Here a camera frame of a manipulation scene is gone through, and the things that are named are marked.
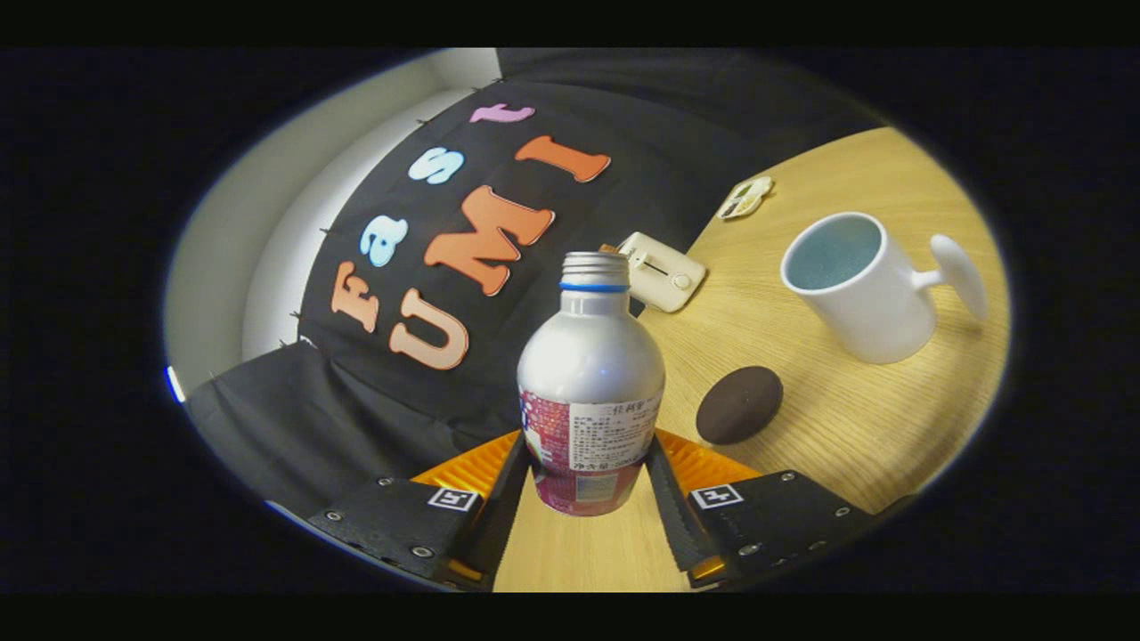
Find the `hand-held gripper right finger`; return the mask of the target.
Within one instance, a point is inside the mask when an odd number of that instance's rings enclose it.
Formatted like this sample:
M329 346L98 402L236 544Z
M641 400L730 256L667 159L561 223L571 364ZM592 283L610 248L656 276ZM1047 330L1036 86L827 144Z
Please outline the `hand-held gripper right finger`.
M656 431L645 469L691 589L751 587L860 539L880 520L808 474L762 474L666 430Z

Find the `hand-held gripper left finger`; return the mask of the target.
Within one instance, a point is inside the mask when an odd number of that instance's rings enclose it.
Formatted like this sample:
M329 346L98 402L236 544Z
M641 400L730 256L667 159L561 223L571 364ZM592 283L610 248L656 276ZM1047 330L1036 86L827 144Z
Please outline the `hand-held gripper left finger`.
M492 591L530 469L520 430L412 478L378 477L309 516L321 539L443 591Z

